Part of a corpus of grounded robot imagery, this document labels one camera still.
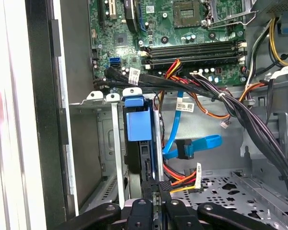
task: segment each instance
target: yellow wire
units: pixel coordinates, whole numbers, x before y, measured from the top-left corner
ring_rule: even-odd
[[[272,49],[272,52],[274,54],[274,56],[276,57],[276,59],[281,63],[283,64],[284,66],[288,66],[288,62],[285,62],[283,61],[278,53],[277,53],[277,50],[276,50],[276,47],[275,47],[275,38],[274,38],[274,34],[275,34],[275,21],[276,21],[276,18],[274,18],[270,24],[270,32],[269,32],[269,36],[270,36],[270,45],[271,45],[271,49]]]
[[[175,190],[170,191],[170,193],[177,193],[177,192],[186,191],[186,190],[190,190],[190,189],[195,189],[195,186],[175,189]]]

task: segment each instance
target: expansion slot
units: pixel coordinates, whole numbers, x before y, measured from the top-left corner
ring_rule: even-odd
[[[117,19],[115,0],[109,0],[110,18]]]
[[[105,16],[104,16],[104,2],[103,0],[97,0],[97,9],[98,9],[98,21],[100,27],[104,30],[105,29]]]

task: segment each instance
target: ventilation holes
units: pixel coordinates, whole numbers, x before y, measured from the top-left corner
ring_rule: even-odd
[[[286,12],[288,11],[288,0],[281,0],[278,4],[272,6],[267,13]]]

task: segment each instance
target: barcode sticker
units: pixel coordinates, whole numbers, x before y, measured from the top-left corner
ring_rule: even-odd
[[[187,103],[187,102],[180,102],[180,101],[177,100],[176,110],[177,111],[182,111],[182,112],[193,113],[194,104],[193,103]]]
[[[155,13],[154,6],[146,6],[146,13]]]
[[[270,79],[275,79],[279,76],[286,75],[286,74],[288,74],[288,66],[283,67],[280,71],[274,72],[274,74],[272,75]]]
[[[197,163],[196,165],[196,181],[195,181],[195,189],[200,189],[202,183],[202,165]]]
[[[128,80],[129,84],[138,85],[140,73],[141,71],[139,69],[135,69],[131,67],[130,72],[129,72],[129,80]]]

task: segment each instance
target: cable connector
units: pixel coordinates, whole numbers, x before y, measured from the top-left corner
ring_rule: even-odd
[[[248,47],[248,44],[246,42],[242,42],[238,45],[238,48],[246,48]]]
[[[224,121],[220,124],[220,126],[224,129],[228,128],[228,124],[226,124]]]

